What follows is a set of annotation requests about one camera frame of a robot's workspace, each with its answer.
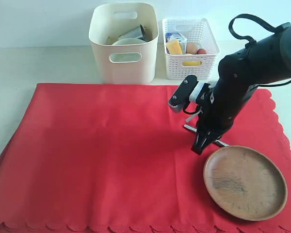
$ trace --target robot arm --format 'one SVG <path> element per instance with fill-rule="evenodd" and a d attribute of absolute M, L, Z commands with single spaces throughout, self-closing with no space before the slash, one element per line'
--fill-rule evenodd
<path fill-rule="evenodd" d="M 257 22 L 274 34 L 259 42 L 250 36 L 237 35 L 232 25 L 236 18 L 241 17 Z M 230 22 L 229 30 L 237 39 L 247 39 L 249 43 L 220 61 L 219 80 L 215 87 L 198 82 L 196 76 L 190 75 L 169 100 L 175 112 L 185 111 L 190 102 L 198 104 L 196 112 L 202 108 L 192 146 L 198 154 L 232 127 L 235 117 L 259 86 L 278 86 L 282 84 L 263 84 L 291 78 L 290 23 L 274 28 L 256 16 L 242 14 Z"/>

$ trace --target white basket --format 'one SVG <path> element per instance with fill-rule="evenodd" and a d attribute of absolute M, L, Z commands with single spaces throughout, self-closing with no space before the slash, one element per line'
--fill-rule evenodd
<path fill-rule="evenodd" d="M 119 12 L 134 13 L 137 17 L 114 17 Z M 138 45 L 105 45 L 108 36 L 118 38 L 140 24 L 150 34 L 151 41 Z M 155 11 L 147 3 L 109 3 L 97 7 L 93 13 L 89 39 L 102 80 L 115 84 L 145 84 L 152 81 L 155 75 L 158 36 Z M 134 62 L 112 62 L 110 56 L 117 53 L 138 53 L 141 57 Z"/>
<path fill-rule="evenodd" d="M 183 80 L 188 75 L 196 75 L 197 79 L 209 78 L 219 47 L 213 37 L 208 21 L 202 19 L 163 19 L 163 36 L 167 77 L 173 80 Z M 166 33 L 180 32 L 188 42 L 195 42 L 199 48 L 206 50 L 205 55 L 171 55 L 166 49 Z M 186 61 L 201 61 L 199 66 L 184 66 Z"/>

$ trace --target plate rim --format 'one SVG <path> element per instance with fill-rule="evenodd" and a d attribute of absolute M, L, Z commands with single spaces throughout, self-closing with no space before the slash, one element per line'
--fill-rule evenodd
<path fill-rule="evenodd" d="M 228 211 L 226 208 L 222 207 L 215 199 L 214 197 L 212 196 L 211 192 L 209 191 L 209 188 L 207 186 L 207 182 L 206 182 L 206 169 L 207 169 L 207 165 L 209 164 L 210 160 L 212 159 L 212 157 L 214 157 L 218 152 L 222 151 L 222 150 L 226 150 L 226 149 L 229 149 L 229 148 L 243 148 L 243 149 L 247 149 L 247 150 L 251 150 L 251 151 L 254 151 L 256 153 L 258 153 L 259 155 L 263 156 L 266 160 L 268 160 L 274 167 L 275 169 L 279 172 L 280 174 L 280 177 L 284 183 L 284 187 L 285 187 L 285 197 L 284 197 L 284 200 L 281 204 L 281 206 L 272 214 L 270 215 L 267 215 L 265 217 L 258 217 L 258 218 L 243 218 L 243 217 L 239 217 L 233 213 L 231 213 L 230 211 Z M 280 171 L 280 169 L 276 166 L 276 164 L 270 160 L 266 155 L 264 155 L 263 153 L 255 150 L 255 149 L 252 149 L 250 147 L 245 147 L 245 146 L 238 146 L 238 145 L 233 145 L 233 146 L 227 146 L 227 147 L 222 147 L 218 150 L 216 150 L 215 152 L 213 152 L 206 160 L 205 164 L 204 164 L 204 169 L 203 169 L 203 177 L 204 177 L 204 184 L 206 186 L 206 189 L 207 189 L 207 192 L 209 193 L 209 195 L 211 196 L 211 198 L 213 199 L 213 201 L 221 208 L 223 209 L 224 211 L 226 211 L 227 213 L 229 213 L 230 215 L 234 216 L 234 217 L 237 217 L 237 218 L 240 218 L 240 219 L 244 219 L 244 220 L 248 220 L 248 221 L 263 221 L 263 220 L 268 220 L 270 218 L 273 218 L 275 217 L 276 215 L 278 215 L 282 210 L 283 208 L 285 207 L 286 203 L 287 203 L 287 200 L 288 200 L 288 187 L 287 187 L 287 182 L 285 180 L 285 177 L 283 176 L 282 172 Z"/>

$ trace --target yellow sponge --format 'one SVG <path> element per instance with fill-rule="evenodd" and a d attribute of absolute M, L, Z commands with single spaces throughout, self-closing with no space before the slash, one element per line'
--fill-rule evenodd
<path fill-rule="evenodd" d="M 169 54 L 182 54 L 181 47 L 177 39 L 171 40 L 166 44 Z"/>

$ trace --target white wall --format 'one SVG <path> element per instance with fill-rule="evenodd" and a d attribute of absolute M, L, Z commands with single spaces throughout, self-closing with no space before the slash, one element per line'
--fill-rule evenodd
<path fill-rule="evenodd" d="M 0 48 L 89 45 L 88 28 L 92 12 L 98 5 L 108 2 L 114 1 L 0 0 Z M 233 39 L 227 26 L 229 21 L 240 13 L 255 14 L 274 26 L 286 21 L 291 22 L 291 0 L 144 2 L 155 7 L 160 27 L 164 17 L 207 18 L 217 40 Z M 242 19 L 235 23 L 235 30 L 253 35 L 256 39 L 269 35 L 254 23 Z"/>

